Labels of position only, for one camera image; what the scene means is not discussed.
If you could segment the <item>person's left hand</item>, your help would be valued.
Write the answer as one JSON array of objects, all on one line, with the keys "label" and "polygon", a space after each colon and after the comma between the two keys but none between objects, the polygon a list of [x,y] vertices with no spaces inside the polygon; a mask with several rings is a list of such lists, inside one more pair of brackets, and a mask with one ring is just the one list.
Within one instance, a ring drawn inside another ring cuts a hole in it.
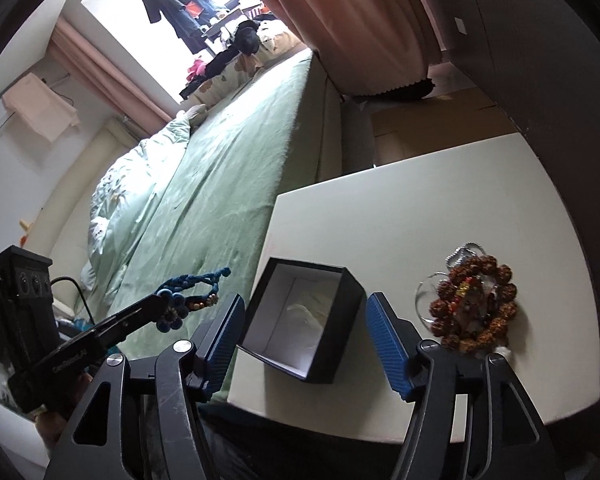
[{"label": "person's left hand", "polygon": [[[83,373],[76,380],[72,396],[67,401],[69,408],[72,410],[76,408],[92,381],[93,377],[88,373]],[[41,437],[48,454],[52,454],[54,448],[56,448],[56,444],[64,432],[71,414],[72,412],[69,412],[69,415],[64,417],[57,412],[44,411],[36,415],[34,421],[35,429]]]}]

